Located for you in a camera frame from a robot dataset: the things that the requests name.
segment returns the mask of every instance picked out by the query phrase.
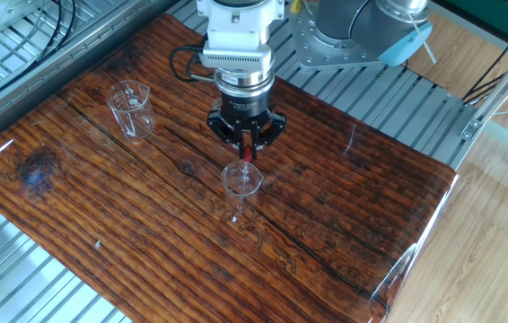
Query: glossy varnished surface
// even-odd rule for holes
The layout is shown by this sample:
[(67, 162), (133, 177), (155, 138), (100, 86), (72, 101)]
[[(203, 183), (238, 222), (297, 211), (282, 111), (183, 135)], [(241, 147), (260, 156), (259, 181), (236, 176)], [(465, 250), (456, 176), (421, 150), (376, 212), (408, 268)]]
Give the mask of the glossy varnished surface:
[[(167, 67), (195, 42), (164, 16), (4, 131), (0, 212), (135, 321), (383, 318), (453, 170), (277, 80), (288, 128), (255, 161), (256, 209), (233, 219), (220, 173), (236, 152), (205, 124), (219, 92)], [(106, 107), (126, 79), (152, 88), (141, 144)]]

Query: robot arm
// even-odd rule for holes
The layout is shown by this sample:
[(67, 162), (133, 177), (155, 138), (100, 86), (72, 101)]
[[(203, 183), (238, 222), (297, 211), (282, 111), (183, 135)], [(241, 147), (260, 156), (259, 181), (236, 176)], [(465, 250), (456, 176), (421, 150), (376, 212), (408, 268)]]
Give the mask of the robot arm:
[(215, 69), (222, 98), (207, 124), (221, 140), (245, 157), (250, 134), (252, 158), (285, 129), (285, 117), (272, 111), (274, 51), (268, 26), (284, 19), (284, 0), (198, 0), (198, 14), (208, 17), (208, 40), (200, 62)]
[[(296, 54), (303, 55), (301, 65), (309, 69), (398, 65), (431, 32), (425, 22), (426, 5), (427, 0), (320, 0), (313, 6), (319, 7), (315, 14), (303, 9), (291, 13)], [(195, 50), (188, 66), (198, 56), (202, 65), (215, 69), (214, 82), (222, 98), (208, 114), (207, 124), (223, 142), (237, 148), (241, 158), (251, 144), (251, 157), (256, 159), (257, 150), (272, 144), (286, 128), (285, 116), (269, 104), (275, 75), (274, 52), (267, 44), (270, 23), (285, 17), (285, 0), (197, 0), (197, 10), (208, 18), (206, 41), (201, 48), (175, 49), (171, 59), (178, 50)], [(414, 23), (425, 25), (418, 29)], [(364, 61), (364, 52), (374, 59)], [(189, 76), (179, 79), (198, 79)], [(244, 134), (250, 134), (249, 143)]]

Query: plastic measuring cup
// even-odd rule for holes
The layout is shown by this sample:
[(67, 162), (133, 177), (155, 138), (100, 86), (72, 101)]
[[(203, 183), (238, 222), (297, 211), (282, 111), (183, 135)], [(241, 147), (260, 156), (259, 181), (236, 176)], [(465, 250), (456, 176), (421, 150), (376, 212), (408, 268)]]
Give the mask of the plastic measuring cup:
[(156, 116), (149, 94), (150, 88), (137, 81), (116, 83), (107, 93), (107, 104), (128, 139), (136, 141), (154, 131)]
[(233, 162), (224, 168), (222, 183), (232, 213), (244, 213), (254, 206), (264, 176), (249, 162)]

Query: black cable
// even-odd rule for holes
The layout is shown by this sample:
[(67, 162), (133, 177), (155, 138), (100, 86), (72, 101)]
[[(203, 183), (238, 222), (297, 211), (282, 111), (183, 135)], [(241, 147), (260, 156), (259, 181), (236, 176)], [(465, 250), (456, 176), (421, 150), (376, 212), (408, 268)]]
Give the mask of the black cable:
[(57, 19), (57, 25), (55, 26), (55, 31), (53, 31), (53, 34), (50, 35), (50, 39), (48, 40), (47, 46), (45, 46), (45, 49), (43, 49), (43, 52), (41, 52), (41, 56), (44, 54), (44, 51), (47, 50), (54, 42), (55, 38), (57, 37), (58, 30), (60, 29), (60, 23), (63, 20), (63, 4), (61, 4), (62, 0), (58, 0), (58, 19)]
[[(192, 55), (192, 58), (188, 61), (187, 65), (186, 65), (186, 72), (187, 72), (188, 78), (181, 77), (176, 72), (176, 68), (174, 68), (174, 57), (180, 51), (193, 51), (194, 52), (194, 55)], [(171, 55), (168, 57), (168, 65), (171, 67), (172, 74), (174, 75), (174, 77), (177, 80), (182, 81), (182, 82), (186, 82), (186, 83), (190, 83), (190, 82), (195, 82), (196, 81), (195, 79), (190, 77), (189, 69), (190, 69), (190, 65), (192, 64), (192, 61), (195, 59), (197, 53), (200, 52), (200, 51), (202, 51), (202, 48), (195, 47), (195, 46), (182, 46), (182, 47), (175, 48), (175, 49), (172, 50)]]
[(70, 36), (71, 31), (73, 29), (74, 19), (76, 18), (76, 1), (75, 0), (72, 1), (73, 1), (73, 14), (71, 16), (71, 22), (68, 24), (68, 29), (66, 30), (65, 36), (63, 36), (63, 38), (60, 40), (57, 47), (55, 48), (55, 51), (58, 51), (63, 47), (63, 45), (65, 45), (65, 41), (68, 39), (68, 36)]
[[(182, 82), (186, 82), (186, 83), (191, 83), (191, 82), (198, 81), (198, 80), (195, 80), (195, 79), (192, 78), (192, 73), (190, 72), (190, 67), (198, 59), (198, 53), (200, 53), (204, 49), (204, 45), (206, 44), (207, 40), (208, 40), (208, 35), (206, 34), (206, 35), (204, 35), (204, 37), (200, 41), (199, 45), (182, 46), (182, 47), (175, 48), (175, 49), (172, 50), (171, 55), (168, 58), (168, 64), (169, 64), (169, 67), (171, 68), (172, 74), (174, 75), (174, 77), (177, 80), (182, 81)], [(194, 54), (192, 55), (190, 60), (186, 63), (185, 72), (186, 72), (186, 75), (188, 76), (188, 78), (181, 77), (178, 74), (178, 72), (176, 72), (176, 68), (174, 67), (174, 57), (180, 51), (193, 51), (194, 52)]]
[(464, 101), (463, 101), (463, 104), (468, 104), (468, 103), (473, 102), (474, 100), (477, 100), (477, 99), (480, 99), (480, 100), (481, 100), (481, 99), (482, 99), (482, 96), (483, 96), (484, 94), (487, 94), (489, 91), (493, 90), (493, 89), (495, 88), (495, 86), (496, 86), (496, 85), (497, 85), (497, 83), (492, 84), (492, 85), (489, 85), (489, 87), (487, 87), (487, 88), (486, 88), (485, 90), (483, 90), (482, 92), (480, 92), (480, 93), (478, 93), (478, 94), (474, 95), (473, 97), (471, 97), (471, 98), (469, 98), (469, 99), (467, 99), (467, 100), (464, 100)]
[(489, 72), (491, 72), (491, 70), (494, 69), (495, 65), (497, 63), (499, 63), (499, 61), (501, 61), (502, 57), (504, 57), (504, 55), (507, 53), (507, 51), (508, 51), (508, 45), (507, 45), (507, 47), (505, 47), (504, 51), (500, 54), (500, 56), (494, 61), (494, 63), (492, 65), (490, 65), (489, 68), (487, 68), (487, 71), (483, 75), (481, 75), (479, 80), (477, 80), (477, 82), (475, 84), (473, 84), (471, 89), (469, 89), (469, 91), (463, 97), (463, 100), (467, 101), (466, 99), (468, 98), (468, 96), (470, 96), (471, 94), (473, 94), (479, 90), (479, 89), (476, 89), (477, 86), (486, 78), (486, 76), (489, 74)]

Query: dark wood knot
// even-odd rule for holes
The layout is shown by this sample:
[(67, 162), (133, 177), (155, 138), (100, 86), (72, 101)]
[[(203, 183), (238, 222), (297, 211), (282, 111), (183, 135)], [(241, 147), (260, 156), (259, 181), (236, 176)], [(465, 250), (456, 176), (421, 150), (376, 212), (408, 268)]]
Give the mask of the dark wood knot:
[(40, 147), (19, 167), (19, 176), (23, 183), (37, 186), (48, 182), (48, 178), (59, 167), (58, 159), (48, 148)]
[(302, 175), (302, 172), (308, 169), (306, 166), (302, 164), (297, 164), (296, 167), (293, 168), (293, 171), (297, 172), (298, 174)]
[(326, 203), (326, 198), (328, 198), (328, 192), (321, 191), (318, 196), (316, 196), (316, 202), (324, 205)]
[(187, 176), (194, 176), (194, 174), (196, 173), (194, 171), (194, 167), (192, 167), (192, 165), (187, 161), (182, 162), (182, 164), (180, 165), (180, 171)]

